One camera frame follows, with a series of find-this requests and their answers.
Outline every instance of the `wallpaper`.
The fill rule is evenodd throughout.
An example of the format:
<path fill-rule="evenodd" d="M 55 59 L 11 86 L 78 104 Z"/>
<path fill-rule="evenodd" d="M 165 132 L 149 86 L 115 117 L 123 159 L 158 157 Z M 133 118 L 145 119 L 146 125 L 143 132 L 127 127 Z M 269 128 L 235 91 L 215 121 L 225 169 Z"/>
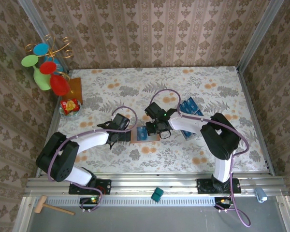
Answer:
<path fill-rule="evenodd" d="M 33 0 L 70 69 L 236 66 L 268 0 Z"/>
<path fill-rule="evenodd" d="M 16 1 L 0 0 L 0 232 L 12 231 L 27 178 L 44 144 L 54 99 L 20 61 L 40 41 Z"/>
<path fill-rule="evenodd" d="M 244 77 L 277 175 L 290 193 L 290 0 L 285 0 Z"/>

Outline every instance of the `metal frame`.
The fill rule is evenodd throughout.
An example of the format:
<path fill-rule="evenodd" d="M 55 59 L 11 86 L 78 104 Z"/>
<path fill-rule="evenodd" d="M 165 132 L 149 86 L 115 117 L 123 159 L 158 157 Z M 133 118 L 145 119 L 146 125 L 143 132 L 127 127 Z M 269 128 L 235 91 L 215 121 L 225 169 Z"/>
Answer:
<path fill-rule="evenodd" d="M 254 112 L 252 102 L 248 93 L 247 86 L 245 84 L 243 75 L 238 72 L 239 79 L 243 88 L 244 96 L 247 101 L 247 105 L 252 116 L 252 121 L 258 136 L 260 146 L 263 150 L 264 158 L 267 161 L 269 172 L 247 172 L 240 173 L 235 172 L 234 177 L 238 178 L 241 185 L 241 194 L 236 194 L 236 197 L 255 197 L 255 188 L 263 188 L 267 196 L 276 196 L 277 202 L 279 203 L 280 213 L 283 217 L 285 227 L 287 231 L 290 232 L 290 198 L 285 196 L 288 194 L 287 188 L 284 184 L 284 180 L 280 176 L 275 176 L 274 169 L 268 155 L 264 139 L 260 130 L 260 126 L 257 121 L 256 114 Z M 59 114 L 59 101 L 58 99 L 56 109 L 52 118 L 50 129 L 47 135 L 47 139 L 58 129 L 58 124 L 60 121 Z M 154 189 L 160 187 L 164 190 L 164 195 L 162 198 L 178 201 L 179 199 L 186 199 L 191 202 L 197 199 L 203 199 L 204 197 L 211 198 L 213 196 L 225 197 L 228 194 L 208 194 L 199 195 L 196 187 L 196 179 L 198 178 L 210 178 L 212 173 L 192 173 L 192 172 L 161 172 L 161 173 L 98 173 L 96 174 L 100 179 L 111 179 L 112 180 L 112 190 L 111 194 L 104 196 L 106 200 L 116 200 L 117 205 L 124 202 L 124 199 L 136 200 L 139 199 L 150 199 Z M 47 175 L 43 174 L 40 169 L 38 169 L 37 178 L 29 178 L 27 187 L 25 189 L 25 194 L 22 203 L 19 208 L 19 212 L 15 221 L 15 226 L 13 228 L 14 232 L 25 232 L 27 231 L 30 217 L 34 204 L 37 202 L 41 195 L 46 195 L 50 198 L 49 202 L 55 202 L 57 199 L 66 199 L 69 201 L 74 200 L 74 204 L 80 197 L 90 197 L 87 195 L 69 195 L 69 182 L 50 182 L 47 179 Z M 166 206 L 163 201 L 158 206 Z M 56 205 L 66 206 L 67 202 L 58 203 Z"/>
<path fill-rule="evenodd" d="M 269 2 L 255 32 L 253 33 L 242 57 L 237 65 L 237 69 L 244 72 L 253 54 L 256 52 L 261 40 L 266 34 L 277 12 L 284 0 L 272 0 Z"/>
<path fill-rule="evenodd" d="M 258 138 L 259 143 L 260 143 L 260 148 L 263 151 L 263 157 L 264 157 L 264 159 L 265 159 L 265 161 L 267 163 L 267 166 L 269 168 L 270 174 L 271 175 L 275 175 L 275 170 L 274 170 L 274 167 L 272 165 L 272 161 L 271 161 L 269 152 L 267 151 L 267 148 L 266 148 L 264 137 L 262 135 L 262 131 L 261 131 L 261 128 L 260 128 L 260 125 L 259 125 L 259 122 L 258 122 L 258 119 L 257 119 L 257 115 L 256 115 L 255 109 L 253 107 L 253 104 L 252 104 L 252 101 L 251 101 L 251 98 L 250 98 L 250 94 L 249 94 L 246 82 L 244 80 L 243 73 L 241 71 L 239 71 L 239 70 L 237 70 L 237 73 L 238 73 L 238 77 L 240 79 L 240 83 L 242 85 L 242 90 L 243 90 L 243 93 L 244 93 L 244 96 L 245 96 L 245 99 L 246 99 L 246 102 L 247 102 L 248 109 L 249 109 L 249 112 L 250 112 L 250 115 L 251 115 L 251 120 L 253 122 L 254 128 L 256 130 L 257 138 Z"/>
<path fill-rule="evenodd" d="M 39 12 L 37 11 L 37 9 L 34 7 L 34 4 L 31 0 L 19 0 L 18 1 L 20 3 L 20 5 L 23 7 L 24 11 L 26 12 L 29 20 L 31 21 L 31 23 L 34 26 L 34 29 L 36 30 L 36 32 L 38 33 L 38 35 L 40 36 L 40 38 L 42 39 L 42 41 L 44 43 L 47 43 L 44 36 L 51 34 L 51 32 L 47 29 L 47 27 L 45 26 L 43 20 L 40 17 Z M 54 40 L 52 38 L 49 39 L 49 43 L 53 44 Z M 59 60 L 59 62 L 61 63 L 63 69 L 65 71 L 68 71 L 68 66 L 65 62 L 65 60 L 61 57 L 57 57 L 57 59 Z"/>

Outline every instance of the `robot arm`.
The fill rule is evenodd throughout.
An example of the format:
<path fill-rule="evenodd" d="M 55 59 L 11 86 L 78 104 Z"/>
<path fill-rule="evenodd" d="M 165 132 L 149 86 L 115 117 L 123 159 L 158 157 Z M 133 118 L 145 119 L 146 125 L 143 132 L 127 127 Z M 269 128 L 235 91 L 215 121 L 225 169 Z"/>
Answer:
<path fill-rule="evenodd" d="M 107 130 L 123 131 L 127 128 L 130 120 L 121 114 L 116 114 L 113 120 L 99 124 L 98 127 Z M 60 151 L 52 165 L 50 175 L 57 181 L 74 182 L 82 186 L 89 184 L 94 186 L 95 175 L 85 168 L 80 168 L 74 165 L 77 154 L 85 151 L 91 147 L 108 144 L 110 149 L 117 141 L 130 141 L 131 133 L 125 132 L 111 132 L 111 131 L 97 131 L 89 133 L 81 137 L 76 137 L 68 141 Z M 36 160 L 36 165 L 44 172 L 48 172 L 51 165 L 51 160 L 59 148 L 59 146 L 67 139 L 67 137 L 60 133 L 54 133 L 48 140 L 42 152 Z"/>
<path fill-rule="evenodd" d="M 165 131 L 170 132 L 170 130 L 184 130 L 202 135 L 209 150 L 215 156 L 214 187 L 214 182 L 218 183 L 218 187 L 215 187 L 217 189 L 220 188 L 220 183 L 227 182 L 231 165 L 230 157 L 240 141 L 240 138 L 235 133 L 214 123 L 206 123 L 202 120 L 202 118 L 206 119 L 204 116 L 192 116 L 184 113 L 180 115 L 176 109 L 169 109 L 166 112 L 154 102 L 146 108 L 145 112 L 153 119 L 152 122 L 146 123 L 149 135 L 161 134 Z M 234 128 L 220 113 L 212 116 L 211 120 Z M 125 130 L 129 122 L 129 119 L 117 114 L 112 121 L 98 126 L 106 130 Z M 111 149 L 115 142 L 130 141 L 130 138 L 131 134 L 128 132 L 98 131 L 72 139 L 63 146 L 61 155 L 56 157 L 50 175 L 57 182 L 67 180 L 82 186 L 88 186 L 89 183 L 95 180 L 95 175 L 85 168 L 74 165 L 77 154 L 91 147 L 104 144 L 110 145 Z M 66 136 L 62 133 L 54 133 L 38 156 L 36 165 L 44 172 L 47 172 L 56 150 L 66 139 Z"/>
<path fill-rule="evenodd" d="M 184 130 L 202 135 L 209 150 L 215 156 L 215 171 L 213 173 L 213 185 L 221 191 L 219 185 L 223 185 L 229 179 L 231 167 L 231 155 L 238 148 L 240 138 L 223 126 L 211 122 L 205 122 L 204 116 L 194 116 L 177 112 L 170 109 L 167 112 L 156 103 L 151 103 L 145 112 L 152 118 L 152 122 L 146 123 L 149 135 L 162 133 L 170 130 Z M 216 113 L 210 121 L 225 124 L 234 129 L 224 115 Z"/>

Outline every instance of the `green cup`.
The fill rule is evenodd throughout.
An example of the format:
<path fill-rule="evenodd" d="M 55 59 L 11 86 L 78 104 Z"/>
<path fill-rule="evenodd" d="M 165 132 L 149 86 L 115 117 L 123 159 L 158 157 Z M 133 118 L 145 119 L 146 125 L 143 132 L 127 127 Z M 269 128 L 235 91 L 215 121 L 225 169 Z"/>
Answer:
<path fill-rule="evenodd" d="M 50 86 L 51 75 L 50 74 L 48 74 L 48 75 L 42 74 L 40 72 L 40 70 L 37 67 L 35 67 L 34 65 L 33 65 L 33 68 L 34 68 L 33 79 L 34 79 L 35 83 L 38 85 L 38 87 L 43 91 L 51 89 L 52 88 Z"/>
<path fill-rule="evenodd" d="M 39 58 L 36 55 L 29 55 L 22 59 L 21 64 L 24 67 L 31 67 L 39 61 Z"/>

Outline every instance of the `red cup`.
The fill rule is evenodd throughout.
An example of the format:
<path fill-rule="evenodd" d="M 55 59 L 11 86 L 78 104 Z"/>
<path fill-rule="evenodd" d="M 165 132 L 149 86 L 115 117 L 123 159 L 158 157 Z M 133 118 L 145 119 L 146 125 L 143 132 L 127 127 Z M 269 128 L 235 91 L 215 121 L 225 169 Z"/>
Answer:
<path fill-rule="evenodd" d="M 54 71 L 56 71 L 57 65 L 55 62 L 47 61 L 41 64 L 40 66 L 40 72 L 42 74 L 52 74 Z"/>
<path fill-rule="evenodd" d="M 50 86 L 52 87 L 54 93 L 58 96 L 63 96 L 70 91 L 68 82 L 59 75 L 52 74 L 50 78 Z"/>

